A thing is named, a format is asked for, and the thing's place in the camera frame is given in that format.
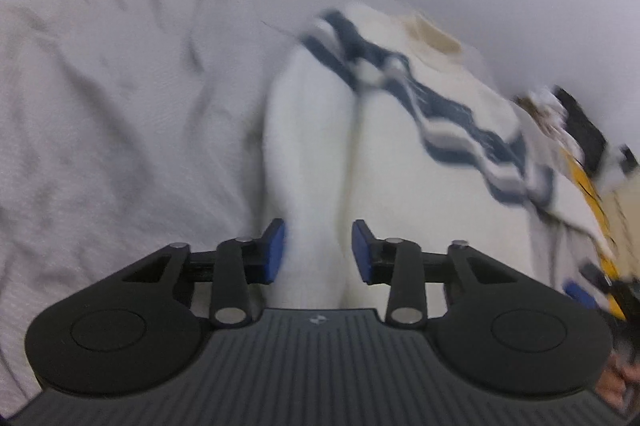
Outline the person right hand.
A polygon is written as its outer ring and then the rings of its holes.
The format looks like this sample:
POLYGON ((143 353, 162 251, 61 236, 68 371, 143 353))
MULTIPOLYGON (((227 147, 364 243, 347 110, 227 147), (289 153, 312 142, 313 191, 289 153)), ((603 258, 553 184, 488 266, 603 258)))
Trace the person right hand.
POLYGON ((625 363, 618 354, 612 352, 594 391, 609 406, 621 410, 624 407, 625 392, 638 383, 639 365, 625 363))

